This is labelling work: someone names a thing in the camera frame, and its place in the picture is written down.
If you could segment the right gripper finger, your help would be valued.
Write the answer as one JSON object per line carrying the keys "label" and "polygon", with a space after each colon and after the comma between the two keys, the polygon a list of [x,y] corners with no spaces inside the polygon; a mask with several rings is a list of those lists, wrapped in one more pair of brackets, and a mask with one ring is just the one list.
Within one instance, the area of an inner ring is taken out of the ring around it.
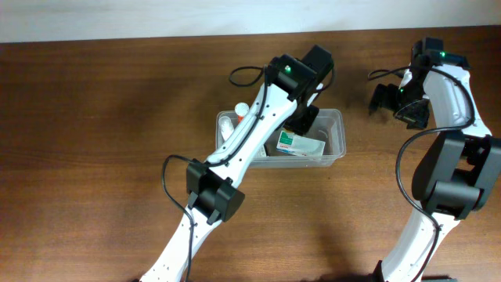
{"label": "right gripper finger", "polygon": [[407,129],[425,129],[430,117],[429,100],[415,100],[394,113],[394,117],[407,124]]}
{"label": "right gripper finger", "polygon": [[394,113],[399,109],[399,88],[397,85],[378,84],[369,103],[369,113],[375,113],[379,108],[392,110]]}

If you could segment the white green medicine box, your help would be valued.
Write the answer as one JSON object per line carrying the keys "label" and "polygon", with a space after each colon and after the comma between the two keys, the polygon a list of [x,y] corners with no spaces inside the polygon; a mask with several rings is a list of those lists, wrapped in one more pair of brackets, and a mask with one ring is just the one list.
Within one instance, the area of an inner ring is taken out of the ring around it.
{"label": "white green medicine box", "polygon": [[326,146],[325,141],[310,139],[288,131],[281,131],[276,149],[285,154],[298,157],[321,157]]}

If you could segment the orange tablet tube white cap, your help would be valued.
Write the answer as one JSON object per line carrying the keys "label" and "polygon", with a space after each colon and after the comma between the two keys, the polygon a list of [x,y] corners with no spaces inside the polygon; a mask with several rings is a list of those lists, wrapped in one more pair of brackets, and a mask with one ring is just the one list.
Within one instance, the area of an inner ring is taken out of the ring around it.
{"label": "orange tablet tube white cap", "polygon": [[234,111],[237,115],[237,120],[239,123],[245,118],[249,110],[250,108],[246,103],[241,102],[235,105]]}

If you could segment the white spray bottle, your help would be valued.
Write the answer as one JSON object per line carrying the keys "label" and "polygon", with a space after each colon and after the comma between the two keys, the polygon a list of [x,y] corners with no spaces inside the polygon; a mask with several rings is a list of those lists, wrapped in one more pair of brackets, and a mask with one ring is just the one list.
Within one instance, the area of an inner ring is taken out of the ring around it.
{"label": "white spray bottle", "polygon": [[225,142],[234,132],[232,120],[228,116],[222,116],[218,119],[218,125],[222,140]]}

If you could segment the dark bottle white cap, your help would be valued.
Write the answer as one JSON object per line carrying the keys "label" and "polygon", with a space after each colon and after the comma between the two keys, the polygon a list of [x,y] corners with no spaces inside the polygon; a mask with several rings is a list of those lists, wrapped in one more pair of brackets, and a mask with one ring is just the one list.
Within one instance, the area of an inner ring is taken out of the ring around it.
{"label": "dark bottle white cap", "polygon": [[261,146],[256,154],[254,155],[255,158],[262,158],[262,157],[268,157],[269,156],[269,150],[266,145]]}

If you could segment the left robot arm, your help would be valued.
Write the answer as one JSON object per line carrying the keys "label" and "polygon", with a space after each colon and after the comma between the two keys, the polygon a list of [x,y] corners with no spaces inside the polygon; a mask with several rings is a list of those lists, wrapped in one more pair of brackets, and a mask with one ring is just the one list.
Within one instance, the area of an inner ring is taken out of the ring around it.
{"label": "left robot arm", "polygon": [[259,149],[278,129],[299,135],[309,131],[319,112],[312,103],[325,90],[322,82],[333,67],[331,53],[314,45],[302,59],[283,54],[261,68],[264,83],[232,135],[205,161],[187,161],[189,198],[180,207],[182,219],[139,282],[188,280],[200,246],[243,203],[238,187]]}

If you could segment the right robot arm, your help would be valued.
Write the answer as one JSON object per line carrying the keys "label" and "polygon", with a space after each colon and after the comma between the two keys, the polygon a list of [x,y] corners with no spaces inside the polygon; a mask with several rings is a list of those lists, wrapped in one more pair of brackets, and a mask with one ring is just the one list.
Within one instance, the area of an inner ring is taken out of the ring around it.
{"label": "right robot arm", "polygon": [[[469,70],[465,56],[445,51],[441,39],[424,38],[413,45],[410,64],[392,71],[401,83],[374,90],[369,111],[391,110],[417,133],[404,142],[395,163],[398,188],[413,211],[395,247],[377,263],[372,281],[422,281],[440,243],[490,197],[500,174],[500,140],[478,113]],[[430,134],[436,138],[416,167],[412,192],[406,193],[403,154]]]}

